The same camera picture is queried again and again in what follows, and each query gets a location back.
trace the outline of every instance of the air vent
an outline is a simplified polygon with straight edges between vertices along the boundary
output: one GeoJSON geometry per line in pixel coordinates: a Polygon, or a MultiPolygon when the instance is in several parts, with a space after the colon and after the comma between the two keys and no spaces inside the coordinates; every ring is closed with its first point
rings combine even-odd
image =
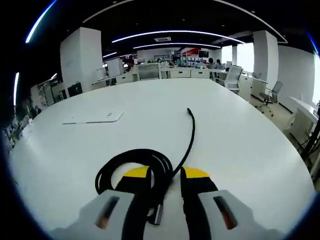
{"type": "Polygon", "coordinates": [[[171,41],[171,37],[167,36],[167,37],[158,37],[154,39],[156,42],[168,42],[171,41]]]}

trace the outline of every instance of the black ceiling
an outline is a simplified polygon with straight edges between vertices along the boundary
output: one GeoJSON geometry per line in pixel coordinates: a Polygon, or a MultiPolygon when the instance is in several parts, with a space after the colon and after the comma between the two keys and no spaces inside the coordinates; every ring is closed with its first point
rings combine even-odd
{"type": "MultiPolygon", "coordinates": [[[[60,74],[60,43],[79,27],[101,30],[102,54],[132,53],[132,47],[155,44],[155,37],[171,37],[172,42],[211,44],[220,37],[191,34],[165,33],[141,36],[117,43],[112,40],[129,35],[165,30],[194,30],[230,36],[244,31],[267,30],[283,41],[272,29],[254,17],[214,0],[134,0],[115,6],[83,23],[96,12],[112,6],[113,0],[57,0],[46,13],[28,44],[28,32],[50,0],[12,2],[8,11],[12,15],[5,27],[7,40],[6,84],[9,95],[13,90],[15,72],[20,72],[18,97],[25,97],[31,86],[60,74]]],[[[306,25],[314,33],[318,26],[312,16],[314,7],[305,7],[302,2],[287,0],[227,0],[255,15],[285,35],[287,46],[313,52],[306,36],[306,25]]],[[[238,38],[252,42],[252,35],[238,38]]],[[[236,44],[224,41],[218,46],[236,44]]]]}

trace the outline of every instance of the window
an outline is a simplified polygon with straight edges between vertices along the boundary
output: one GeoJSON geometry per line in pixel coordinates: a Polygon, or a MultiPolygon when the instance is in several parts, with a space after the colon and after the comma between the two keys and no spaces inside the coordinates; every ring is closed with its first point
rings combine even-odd
{"type": "Polygon", "coordinates": [[[312,102],[317,104],[320,100],[320,57],[314,53],[314,89],[312,102]]]}
{"type": "Polygon", "coordinates": [[[236,50],[236,64],[242,67],[243,70],[253,73],[255,64],[255,51],[253,42],[238,44],[236,50]]]}
{"type": "Polygon", "coordinates": [[[232,46],[224,46],[221,51],[221,63],[232,62],[232,46]]]}

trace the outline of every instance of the floor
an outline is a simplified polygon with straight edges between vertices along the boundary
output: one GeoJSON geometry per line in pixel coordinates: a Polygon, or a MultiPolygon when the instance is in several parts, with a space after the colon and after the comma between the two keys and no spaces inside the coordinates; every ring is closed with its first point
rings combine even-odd
{"type": "MultiPolygon", "coordinates": [[[[251,96],[249,103],[253,106],[258,106],[258,108],[263,104],[261,101],[259,101],[253,96],[251,96]]],[[[276,125],[283,132],[283,134],[288,138],[288,140],[292,143],[292,145],[296,149],[298,149],[300,146],[299,143],[289,133],[289,128],[290,128],[291,122],[293,121],[292,113],[279,104],[270,104],[268,106],[272,110],[273,116],[269,112],[269,110],[265,107],[262,109],[260,108],[260,111],[261,112],[263,111],[264,112],[263,114],[265,115],[265,117],[270,119],[274,123],[274,125],[276,125]]],[[[308,169],[311,168],[310,162],[306,161],[305,164],[308,169]]],[[[320,178],[318,178],[314,182],[314,188],[317,192],[320,192],[320,178]]]]}

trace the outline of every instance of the yellow pad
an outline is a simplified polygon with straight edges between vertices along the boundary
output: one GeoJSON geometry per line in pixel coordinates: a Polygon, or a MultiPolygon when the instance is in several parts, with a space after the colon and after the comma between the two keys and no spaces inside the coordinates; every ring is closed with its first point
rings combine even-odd
{"type": "Polygon", "coordinates": [[[145,178],[147,176],[147,170],[149,166],[142,166],[127,171],[123,176],[132,178],[145,178]]]}
{"type": "Polygon", "coordinates": [[[192,168],[188,166],[183,166],[183,168],[185,170],[185,175],[187,179],[210,177],[208,173],[198,168],[192,168]]]}

